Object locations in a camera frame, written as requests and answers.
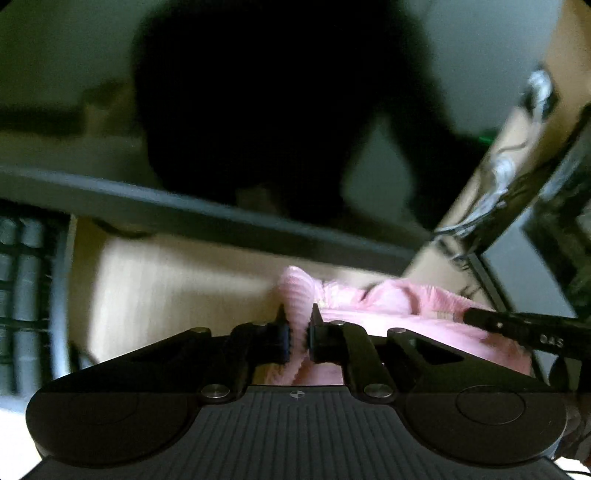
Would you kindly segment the pink ribbed garment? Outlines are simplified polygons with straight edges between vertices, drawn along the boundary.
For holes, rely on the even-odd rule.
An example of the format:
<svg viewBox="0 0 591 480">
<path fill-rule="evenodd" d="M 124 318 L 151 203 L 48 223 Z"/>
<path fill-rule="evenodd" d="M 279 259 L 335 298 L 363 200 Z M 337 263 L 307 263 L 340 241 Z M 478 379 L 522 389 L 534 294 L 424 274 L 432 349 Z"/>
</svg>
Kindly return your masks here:
<svg viewBox="0 0 591 480">
<path fill-rule="evenodd" d="M 342 385 L 342 369 L 334 362 L 315 365 L 305 338 L 312 308 L 322 320 L 360 325 L 373 336 L 385 337 L 392 328 L 403 328 L 447 346 L 528 375 L 531 354 L 514 340 L 469 326 L 465 313 L 483 306 L 445 289 L 385 280 L 367 289 L 337 281 L 322 281 L 296 266 L 283 271 L 277 284 L 280 303 L 290 326 L 290 360 L 270 365 L 260 375 L 266 385 Z"/>
</svg>

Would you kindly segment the computer tower case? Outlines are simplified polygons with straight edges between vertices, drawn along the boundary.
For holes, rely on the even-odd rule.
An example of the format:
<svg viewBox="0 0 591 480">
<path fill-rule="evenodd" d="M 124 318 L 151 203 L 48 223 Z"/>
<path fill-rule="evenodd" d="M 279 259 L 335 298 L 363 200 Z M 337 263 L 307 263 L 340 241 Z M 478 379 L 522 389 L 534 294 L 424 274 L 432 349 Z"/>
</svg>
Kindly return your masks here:
<svg viewBox="0 0 591 480">
<path fill-rule="evenodd" d="M 501 309 L 590 320 L 590 106 L 468 255 Z"/>
</svg>

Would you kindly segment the black computer monitor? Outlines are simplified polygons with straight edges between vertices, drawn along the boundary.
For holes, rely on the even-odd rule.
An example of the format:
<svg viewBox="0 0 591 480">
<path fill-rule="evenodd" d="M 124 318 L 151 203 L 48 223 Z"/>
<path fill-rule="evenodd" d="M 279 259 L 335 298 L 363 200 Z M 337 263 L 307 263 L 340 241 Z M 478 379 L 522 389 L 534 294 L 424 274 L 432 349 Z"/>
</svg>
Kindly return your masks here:
<svg viewBox="0 0 591 480">
<path fill-rule="evenodd" d="M 401 272 L 485 153 L 397 1 L 5 1 L 1 194 Z"/>
</svg>

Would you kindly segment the black power strip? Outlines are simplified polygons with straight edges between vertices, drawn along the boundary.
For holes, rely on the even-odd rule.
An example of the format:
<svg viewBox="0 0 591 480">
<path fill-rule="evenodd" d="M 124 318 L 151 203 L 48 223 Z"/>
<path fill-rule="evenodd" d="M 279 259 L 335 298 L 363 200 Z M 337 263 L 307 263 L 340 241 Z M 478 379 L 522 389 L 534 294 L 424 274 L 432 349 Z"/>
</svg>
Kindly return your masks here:
<svg viewBox="0 0 591 480">
<path fill-rule="evenodd" d="M 542 122 L 553 113 L 559 102 L 559 95 L 550 72 L 540 66 L 528 78 L 520 106 L 530 117 L 537 116 Z"/>
</svg>

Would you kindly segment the black keyboard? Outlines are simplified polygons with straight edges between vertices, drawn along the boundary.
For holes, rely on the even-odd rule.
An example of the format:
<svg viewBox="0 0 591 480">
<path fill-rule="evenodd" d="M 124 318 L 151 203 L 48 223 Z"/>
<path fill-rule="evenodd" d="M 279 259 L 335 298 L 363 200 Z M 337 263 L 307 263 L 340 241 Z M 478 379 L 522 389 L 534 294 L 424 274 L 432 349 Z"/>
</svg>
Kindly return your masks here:
<svg viewBox="0 0 591 480">
<path fill-rule="evenodd" d="M 70 373 L 71 217 L 1 202 L 1 407 L 22 412 Z"/>
</svg>

